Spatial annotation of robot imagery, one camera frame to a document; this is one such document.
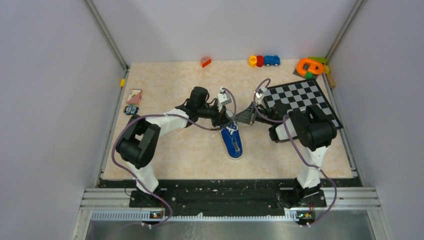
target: red toy block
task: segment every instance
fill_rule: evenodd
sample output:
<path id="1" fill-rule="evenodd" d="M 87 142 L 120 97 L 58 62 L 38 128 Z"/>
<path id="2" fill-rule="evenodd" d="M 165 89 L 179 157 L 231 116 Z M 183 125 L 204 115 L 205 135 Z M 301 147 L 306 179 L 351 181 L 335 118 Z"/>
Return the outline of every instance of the red toy block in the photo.
<path id="1" fill-rule="evenodd" d="M 264 65 L 264 57 L 259 55 L 256 58 L 257 58 L 256 66 L 262 67 Z"/>
<path id="2" fill-rule="evenodd" d="M 204 68 L 207 65 L 209 65 L 211 62 L 212 62 L 212 59 L 208 56 L 205 56 L 200 60 L 200 65 L 202 68 Z"/>

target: checkerboard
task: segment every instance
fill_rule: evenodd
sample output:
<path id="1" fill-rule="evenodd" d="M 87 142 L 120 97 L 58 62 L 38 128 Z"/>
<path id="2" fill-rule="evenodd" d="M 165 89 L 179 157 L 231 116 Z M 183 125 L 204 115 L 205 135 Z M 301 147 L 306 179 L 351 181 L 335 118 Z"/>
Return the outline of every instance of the checkerboard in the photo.
<path id="1" fill-rule="evenodd" d="M 301 111 L 304 111 L 306 106 L 317 104 L 337 129 L 343 128 L 314 78 L 269 87 L 265 92 L 266 107 L 272 108 L 277 101 L 290 104 L 292 110 L 300 109 Z"/>

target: gray wall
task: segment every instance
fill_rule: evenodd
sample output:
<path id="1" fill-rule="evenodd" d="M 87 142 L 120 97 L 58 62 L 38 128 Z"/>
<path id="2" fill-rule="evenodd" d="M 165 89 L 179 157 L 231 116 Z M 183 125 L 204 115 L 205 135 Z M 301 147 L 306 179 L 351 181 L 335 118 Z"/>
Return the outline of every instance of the gray wall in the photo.
<path id="1" fill-rule="evenodd" d="M 355 0 L 94 0 L 131 62 L 325 56 Z"/>
<path id="2" fill-rule="evenodd" d="M 423 239 L 424 1 L 368 1 L 330 67 L 363 179 L 395 239 Z"/>
<path id="3" fill-rule="evenodd" d="M 0 239 L 69 239 L 123 72 L 82 0 L 0 3 Z"/>

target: speckled work surface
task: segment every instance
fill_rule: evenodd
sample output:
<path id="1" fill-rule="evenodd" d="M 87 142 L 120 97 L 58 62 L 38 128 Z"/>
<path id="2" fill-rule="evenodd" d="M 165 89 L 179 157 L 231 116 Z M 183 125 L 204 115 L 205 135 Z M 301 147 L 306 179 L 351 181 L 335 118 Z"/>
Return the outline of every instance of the speckled work surface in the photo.
<path id="1" fill-rule="evenodd" d="M 210 99 L 219 88 L 230 89 L 237 103 L 237 112 L 252 101 L 253 91 L 266 78 L 270 86 L 296 82 L 301 77 L 293 75 L 298 59 L 285 59 L 278 67 L 251 68 L 246 60 L 213 61 L 205 68 L 197 61 L 133 63 L 126 83 L 123 101 L 113 133 L 113 142 L 127 124 L 130 116 L 123 113 L 131 89 L 143 89 L 139 115 L 170 111 L 190 96 L 195 86 L 209 91 Z M 320 76 L 318 84 L 327 95 Z M 200 119 L 197 123 L 211 127 L 211 121 Z M 220 134 L 191 126 L 177 129 L 161 138 L 152 160 L 158 179 L 291 179 L 301 168 L 301 160 L 290 142 L 275 143 L 270 140 L 270 125 L 256 122 L 239 124 L 243 155 L 239 160 L 228 157 Z M 303 146 L 295 141 L 299 148 Z M 119 154 L 117 160 L 126 164 Z M 352 178 L 349 161 L 340 134 L 328 149 L 323 170 L 331 178 Z M 109 151 L 103 179 L 130 179 L 131 175 L 115 166 Z"/>

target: orange toy piece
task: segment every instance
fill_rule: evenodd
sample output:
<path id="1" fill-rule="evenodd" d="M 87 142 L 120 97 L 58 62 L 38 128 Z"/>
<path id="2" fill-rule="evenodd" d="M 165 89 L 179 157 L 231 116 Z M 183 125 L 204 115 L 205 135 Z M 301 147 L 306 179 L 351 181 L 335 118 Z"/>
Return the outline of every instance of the orange toy piece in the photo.
<path id="1" fill-rule="evenodd" d="M 304 69 L 305 65 L 309 65 L 307 70 Z M 297 73 L 302 77 L 305 77 L 308 72 L 310 74 L 320 75 L 325 70 L 326 68 L 321 62 L 312 60 L 310 58 L 302 58 L 296 67 Z"/>
<path id="2" fill-rule="evenodd" d="M 210 63 L 212 63 L 212 59 L 208 56 L 205 56 L 200 60 L 200 65 L 202 68 L 206 67 Z"/>

